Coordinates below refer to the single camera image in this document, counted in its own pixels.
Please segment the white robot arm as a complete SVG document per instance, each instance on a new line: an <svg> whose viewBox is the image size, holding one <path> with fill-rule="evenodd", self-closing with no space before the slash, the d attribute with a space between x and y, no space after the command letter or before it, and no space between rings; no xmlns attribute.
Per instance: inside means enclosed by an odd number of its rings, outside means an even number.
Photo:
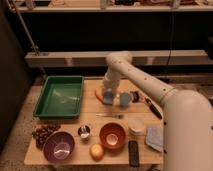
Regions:
<svg viewBox="0 0 213 171"><path fill-rule="evenodd" d="M131 64L128 51L111 52L102 91L119 86L125 76L164 113L163 170L213 171L213 107L197 91L178 90Z"/></svg>

